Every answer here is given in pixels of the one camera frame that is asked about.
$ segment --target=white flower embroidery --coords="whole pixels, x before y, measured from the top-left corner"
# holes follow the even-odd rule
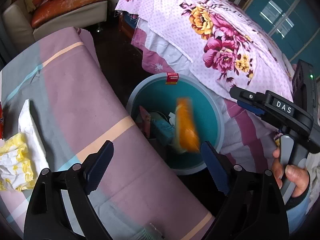
[[[155,70],[156,70],[156,71],[162,71],[162,70],[163,70],[163,66],[160,65],[159,63],[156,63],[156,65],[155,65]]]

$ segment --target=sofa armrest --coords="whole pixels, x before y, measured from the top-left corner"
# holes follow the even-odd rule
[[[30,25],[31,15],[28,14],[23,0],[17,0],[10,5],[3,12],[2,19],[8,36],[19,53],[35,42]]]

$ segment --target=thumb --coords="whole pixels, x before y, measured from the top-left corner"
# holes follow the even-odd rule
[[[309,173],[306,170],[294,165],[287,165],[285,175],[291,182],[296,184],[292,197],[298,197],[305,192],[309,184]]]

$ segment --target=sofa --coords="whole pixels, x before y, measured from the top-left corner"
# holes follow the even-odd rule
[[[28,13],[24,0],[9,1],[2,13],[6,32],[18,53],[66,27],[84,28],[107,19],[107,0],[51,0]]]

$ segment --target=floral bedsheet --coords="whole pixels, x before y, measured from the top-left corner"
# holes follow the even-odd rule
[[[252,92],[271,90],[292,101],[292,77],[280,49],[228,0],[119,0],[116,10],[147,21],[218,95],[233,100],[229,90],[236,85]]]

